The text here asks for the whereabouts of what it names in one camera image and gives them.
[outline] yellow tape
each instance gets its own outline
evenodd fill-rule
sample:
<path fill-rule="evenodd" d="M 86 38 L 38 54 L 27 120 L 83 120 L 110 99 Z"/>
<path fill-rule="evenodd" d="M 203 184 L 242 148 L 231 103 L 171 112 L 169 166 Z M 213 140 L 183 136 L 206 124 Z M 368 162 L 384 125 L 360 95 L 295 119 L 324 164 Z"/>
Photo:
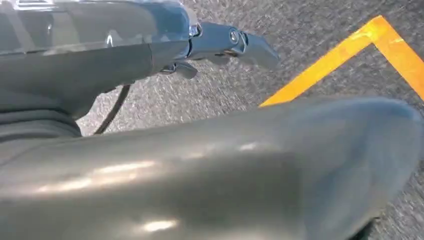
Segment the yellow tape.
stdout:
<path fill-rule="evenodd" d="M 340 67 L 368 45 L 374 44 L 424 100 L 424 62 L 383 16 L 377 16 L 330 50 L 317 62 L 263 102 L 260 107 L 291 101 Z"/>

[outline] black power cord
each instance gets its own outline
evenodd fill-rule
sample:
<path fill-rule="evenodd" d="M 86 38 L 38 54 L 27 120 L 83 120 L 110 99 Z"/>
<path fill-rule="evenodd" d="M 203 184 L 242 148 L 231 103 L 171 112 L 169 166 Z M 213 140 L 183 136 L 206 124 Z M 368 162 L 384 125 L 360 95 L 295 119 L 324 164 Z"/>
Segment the black power cord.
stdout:
<path fill-rule="evenodd" d="M 111 122 L 115 119 L 119 110 L 121 109 L 122 105 L 124 104 L 125 99 L 127 98 L 128 93 L 130 92 L 130 88 L 131 88 L 131 85 L 124 85 L 122 87 L 122 89 L 120 90 L 119 96 L 115 101 L 115 104 L 113 105 L 110 112 L 107 114 L 106 118 L 103 120 L 103 122 L 97 128 L 97 130 L 94 132 L 94 135 L 102 134 L 106 131 L 106 129 L 109 127 Z"/>

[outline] screw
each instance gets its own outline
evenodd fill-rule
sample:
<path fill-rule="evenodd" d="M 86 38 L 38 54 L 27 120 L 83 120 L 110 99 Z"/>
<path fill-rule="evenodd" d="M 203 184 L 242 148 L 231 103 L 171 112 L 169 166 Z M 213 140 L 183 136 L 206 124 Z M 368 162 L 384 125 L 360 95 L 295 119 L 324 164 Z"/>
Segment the screw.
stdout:
<path fill-rule="evenodd" d="M 236 44 L 239 42 L 239 33 L 235 30 L 232 30 L 229 32 L 229 39 L 233 44 Z"/>

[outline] gray carpet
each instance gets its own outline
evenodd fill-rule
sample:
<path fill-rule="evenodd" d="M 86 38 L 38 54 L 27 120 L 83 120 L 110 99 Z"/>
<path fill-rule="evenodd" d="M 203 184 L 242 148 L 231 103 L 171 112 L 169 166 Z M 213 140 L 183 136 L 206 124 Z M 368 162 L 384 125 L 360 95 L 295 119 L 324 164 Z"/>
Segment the gray carpet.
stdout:
<path fill-rule="evenodd" d="M 282 58 L 269 72 L 232 61 L 217 67 L 196 64 L 199 75 L 154 76 L 132 88 L 110 132 L 143 129 L 256 108 L 338 42 L 377 15 L 392 24 L 424 59 L 424 1 L 421 0 L 184 0 L 203 21 L 234 25 L 263 35 Z M 106 116 L 117 92 L 101 95 L 79 121 L 84 134 Z M 367 95 L 402 99 L 424 113 L 424 105 L 374 46 L 325 77 L 302 97 Z M 375 240 L 424 239 L 424 164 L 404 192 L 384 210 Z"/>

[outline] gray plastic housing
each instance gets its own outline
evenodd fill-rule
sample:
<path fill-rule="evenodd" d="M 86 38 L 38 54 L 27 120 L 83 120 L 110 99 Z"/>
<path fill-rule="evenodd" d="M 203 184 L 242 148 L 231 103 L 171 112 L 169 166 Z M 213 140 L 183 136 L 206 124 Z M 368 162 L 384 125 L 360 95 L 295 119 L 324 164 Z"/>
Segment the gray plastic housing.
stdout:
<path fill-rule="evenodd" d="M 99 94 L 173 63 L 193 23 L 171 0 L 3 0 L 0 112 L 78 119 Z"/>
<path fill-rule="evenodd" d="M 30 116 L 0 127 L 2 240 L 346 240 L 423 143 L 421 115 L 385 98 L 91 137 L 59 113 Z"/>

